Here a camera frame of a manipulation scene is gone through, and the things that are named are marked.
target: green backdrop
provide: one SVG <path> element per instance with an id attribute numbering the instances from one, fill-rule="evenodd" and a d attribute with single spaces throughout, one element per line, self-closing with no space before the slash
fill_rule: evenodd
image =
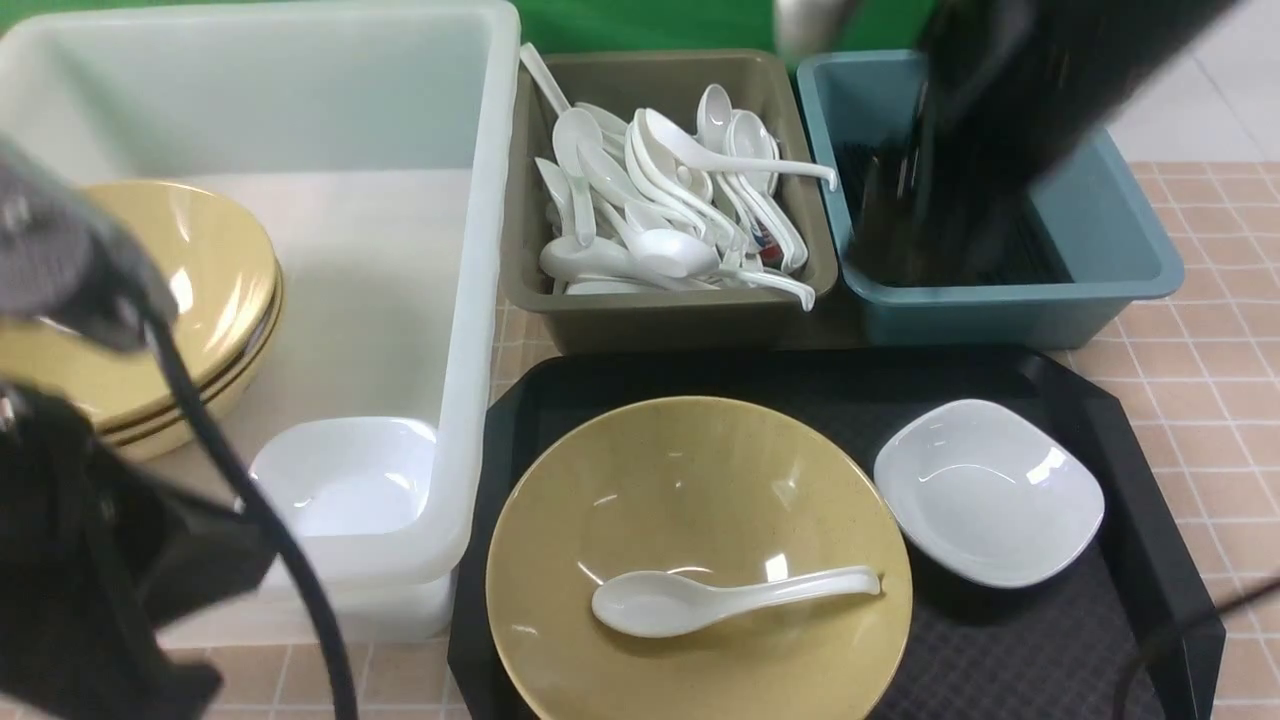
<path id="1" fill-rule="evenodd" d="M 58 10 L 197 4 L 201 0 L 0 0 L 0 29 Z M 771 50 L 772 0 L 513 0 L 525 40 L 543 53 L 758 47 Z M 911 45 L 934 0 L 870 0 L 846 49 Z"/>

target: black serving tray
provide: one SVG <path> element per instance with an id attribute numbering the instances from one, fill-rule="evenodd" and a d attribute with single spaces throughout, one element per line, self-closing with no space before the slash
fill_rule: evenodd
<path id="1" fill-rule="evenodd" d="M 918 597 L 906 653 L 873 720 L 1105 720 L 1117 669 L 1137 641 L 1211 606 L 1120 404 L 1038 352 L 952 347 L 562 357 L 530 372 L 486 420 L 449 643 L 449 666 L 475 720 L 536 717 L 503 670 L 485 610 L 489 541 L 512 487 L 547 447 L 586 420 L 677 395 L 732 397 L 786 413 L 863 468 L 916 416 L 978 397 L 1043 429 L 1098 478 L 1107 501 L 1102 529 L 1039 602 L 968 625 Z M 920 570 L 913 559 L 913 571 Z M 1216 623 L 1185 638 L 1139 678 L 1129 716 L 1207 720 L 1225 635 Z"/>

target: yellow bowl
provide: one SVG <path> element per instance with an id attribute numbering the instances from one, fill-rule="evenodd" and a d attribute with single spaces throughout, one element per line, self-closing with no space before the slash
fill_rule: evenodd
<path id="1" fill-rule="evenodd" d="M 202 190 L 156 181 L 90 187 L 169 278 L 180 315 L 174 341 L 197 384 L 243 348 L 275 286 L 275 254 L 253 215 Z M 0 328 L 0 375 L 52 389 L 96 428 L 129 424 L 172 402 L 146 354 L 120 356 L 40 324 Z"/>
<path id="2" fill-rule="evenodd" d="M 262 337 L 256 347 L 246 352 L 230 370 L 218 382 L 201 392 L 201 401 L 214 419 L 225 418 L 244 396 L 244 391 L 262 369 L 262 360 L 271 346 L 275 331 L 279 328 L 280 316 L 284 314 L 284 283 L 283 278 L 278 286 L 275 301 L 269 313 L 270 319 L 264 328 Z M 165 452 L 177 450 L 191 442 L 196 436 L 191 430 L 182 413 L 174 407 L 161 418 L 147 423 L 145 427 L 134 428 L 120 433 L 102 436 L 102 439 L 115 447 L 116 452 L 127 460 L 142 462 L 159 457 Z"/>
<path id="3" fill-rule="evenodd" d="M 618 634 L 590 607 L 634 570 L 732 587 L 846 565 L 876 568 L 883 594 L 672 639 Z M 486 596 L 503 665 L 543 720 L 858 720 L 911 620 L 906 546 L 858 465 L 786 415 L 710 397 L 623 407 L 552 446 L 502 511 Z"/>
<path id="4" fill-rule="evenodd" d="M 280 318 L 280 313 L 284 310 L 284 275 L 276 269 L 275 279 L 275 295 L 271 296 L 271 305 L 266 309 L 266 315 L 259 323 L 253 332 L 250 334 L 248 342 L 244 347 L 232 359 L 230 364 L 218 372 L 205 386 L 200 388 L 200 398 L 204 402 L 209 402 L 212 397 L 220 395 L 227 387 L 236 382 L 241 373 L 243 373 L 259 355 L 261 355 L 262 348 L 271 338 L 271 333 L 275 332 L 276 322 Z M 170 398 L 169 405 L 165 407 L 143 415 L 129 423 L 127 425 L 120 425 L 111 429 L 99 430 L 99 436 L 109 441 L 111 445 L 129 443 L 143 436 L 156 433 L 168 425 L 174 424 L 174 421 L 182 419 L 182 411 Z"/>

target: black cable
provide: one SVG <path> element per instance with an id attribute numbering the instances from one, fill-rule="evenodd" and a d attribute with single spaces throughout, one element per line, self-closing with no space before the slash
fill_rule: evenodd
<path id="1" fill-rule="evenodd" d="M 1142 644 L 1142 648 L 1138 650 L 1138 653 L 1133 657 L 1133 660 L 1130 660 L 1120 670 L 1120 679 L 1116 682 L 1115 705 L 1112 706 L 1111 717 L 1114 720 L 1124 720 L 1125 705 L 1128 705 L 1129 701 L 1129 691 L 1133 688 L 1134 680 L 1138 679 L 1138 674 L 1142 673 L 1142 669 L 1152 661 L 1169 652 L 1174 643 L 1180 641 L 1183 635 L 1211 620 L 1220 618 L 1226 619 L 1244 607 L 1275 593 L 1280 593 L 1280 577 L 1271 578 L 1270 580 L 1245 591 L 1230 602 L 1211 607 L 1198 615 L 1192 615 L 1185 620 L 1171 623 L 1153 634 Z"/>
<path id="2" fill-rule="evenodd" d="M 244 503 L 244 512 L 261 528 L 276 551 L 285 569 L 293 578 L 293 584 L 298 588 L 298 596 L 311 616 L 311 623 L 316 629 L 316 638 L 320 642 L 320 653 L 324 656 L 325 667 L 329 671 L 329 688 L 333 691 L 333 710 L 335 720 L 358 720 L 360 710 L 356 705 L 356 683 L 351 674 L 351 661 L 347 657 L 347 646 L 342 641 L 342 630 L 338 626 L 338 618 L 334 615 L 329 598 L 325 597 L 320 579 L 307 561 L 297 541 L 289 534 L 284 521 L 275 514 L 271 505 L 257 488 L 257 483 L 250 477 L 243 462 L 236 455 L 230 443 L 223 436 L 218 424 L 209 415 L 205 404 L 200 400 L 200 391 L 192 382 L 187 368 L 178 354 L 178 347 L 173 342 L 168 325 L 155 316 L 141 304 L 138 311 L 142 314 L 147 333 L 147 343 L 155 355 L 160 372 L 164 374 L 169 389 L 178 404 L 178 409 L 191 424 L 196 439 L 204 446 L 209 459 L 221 473 L 227 483 L 239 495 Z"/>

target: white plastic bin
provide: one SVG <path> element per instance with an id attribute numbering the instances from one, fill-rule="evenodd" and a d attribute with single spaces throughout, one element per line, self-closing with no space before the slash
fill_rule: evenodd
<path id="1" fill-rule="evenodd" d="M 412 641 L 448 621 L 480 470 L 518 42 L 499 0 L 74 13 L 0 40 L 0 133 L 73 183 L 223 192 L 271 234 L 280 334 L 224 423 L 246 460 L 321 418 L 438 428 L 416 523 L 301 538 L 348 641 Z M 155 469 L 221 487 L 191 446 Z M 310 633 L 303 618 L 276 568 L 257 596 L 166 638 L 292 642 Z"/>

